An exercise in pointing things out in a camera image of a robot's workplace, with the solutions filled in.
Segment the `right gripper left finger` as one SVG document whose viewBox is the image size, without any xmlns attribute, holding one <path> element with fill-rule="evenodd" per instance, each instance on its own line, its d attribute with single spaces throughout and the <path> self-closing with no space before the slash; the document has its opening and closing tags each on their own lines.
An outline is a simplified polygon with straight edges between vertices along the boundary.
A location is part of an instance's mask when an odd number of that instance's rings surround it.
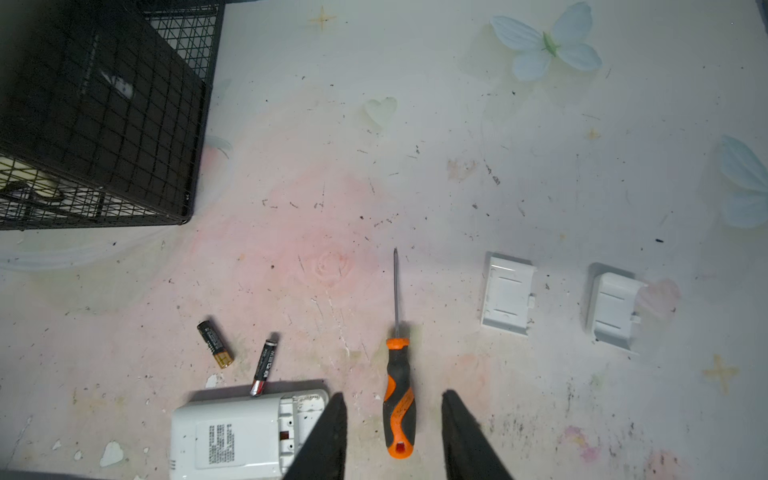
<svg viewBox="0 0 768 480">
<path fill-rule="evenodd" d="M 284 475 L 284 480 L 343 480 L 348 415 L 342 393 L 335 393 Z"/>
</svg>

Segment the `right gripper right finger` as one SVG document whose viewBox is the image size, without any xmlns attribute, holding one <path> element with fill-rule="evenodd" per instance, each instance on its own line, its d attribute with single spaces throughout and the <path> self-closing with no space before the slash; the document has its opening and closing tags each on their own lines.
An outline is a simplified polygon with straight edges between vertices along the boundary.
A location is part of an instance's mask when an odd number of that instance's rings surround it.
<svg viewBox="0 0 768 480">
<path fill-rule="evenodd" d="M 513 479 L 456 391 L 443 393 L 441 415 L 448 479 Z"/>
</svg>

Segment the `white remote control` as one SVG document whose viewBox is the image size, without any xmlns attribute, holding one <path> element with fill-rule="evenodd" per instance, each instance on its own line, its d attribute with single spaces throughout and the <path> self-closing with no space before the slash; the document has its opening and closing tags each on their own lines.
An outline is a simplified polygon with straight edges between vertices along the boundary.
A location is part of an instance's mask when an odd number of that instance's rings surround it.
<svg viewBox="0 0 768 480">
<path fill-rule="evenodd" d="M 171 479 L 283 477 L 329 402 L 323 390 L 191 402 L 171 419 Z"/>
</svg>

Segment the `orange black screwdriver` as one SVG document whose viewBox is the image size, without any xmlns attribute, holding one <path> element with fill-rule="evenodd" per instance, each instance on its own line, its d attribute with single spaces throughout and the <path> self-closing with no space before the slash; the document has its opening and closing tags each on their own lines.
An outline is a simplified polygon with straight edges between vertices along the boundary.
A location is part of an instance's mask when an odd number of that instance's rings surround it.
<svg viewBox="0 0 768 480">
<path fill-rule="evenodd" d="M 388 350 L 387 388 L 383 400 L 383 431 L 387 452 L 392 458 L 402 460 L 414 451 L 416 438 L 416 402 L 411 382 L 409 363 L 410 340 L 402 335 L 399 255 L 393 249 L 393 335 L 386 341 Z"/>
</svg>

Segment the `red black AA battery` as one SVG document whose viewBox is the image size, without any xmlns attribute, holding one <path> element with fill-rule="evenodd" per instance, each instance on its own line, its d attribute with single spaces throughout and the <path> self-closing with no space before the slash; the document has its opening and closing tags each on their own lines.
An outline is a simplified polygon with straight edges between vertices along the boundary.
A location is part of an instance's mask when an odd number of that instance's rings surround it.
<svg viewBox="0 0 768 480">
<path fill-rule="evenodd" d="M 263 394 L 270 371 L 272 369 L 272 365 L 274 363 L 277 346 L 278 342 L 272 339 L 266 340 L 263 345 L 249 391 L 252 397 L 257 397 Z"/>
</svg>

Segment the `white battery cover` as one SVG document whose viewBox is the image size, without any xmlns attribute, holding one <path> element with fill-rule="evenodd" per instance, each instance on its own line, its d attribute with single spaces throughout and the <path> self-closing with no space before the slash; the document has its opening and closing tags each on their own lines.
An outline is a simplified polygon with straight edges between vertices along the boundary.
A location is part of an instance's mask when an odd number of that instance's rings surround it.
<svg viewBox="0 0 768 480">
<path fill-rule="evenodd" d="M 527 337 L 529 313 L 535 305 L 535 273 L 530 261 L 492 253 L 487 262 L 481 325 Z"/>
<path fill-rule="evenodd" d="M 638 354 L 642 324 L 636 300 L 647 283 L 633 273 L 602 263 L 589 266 L 590 298 L 586 328 L 597 342 Z"/>
</svg>

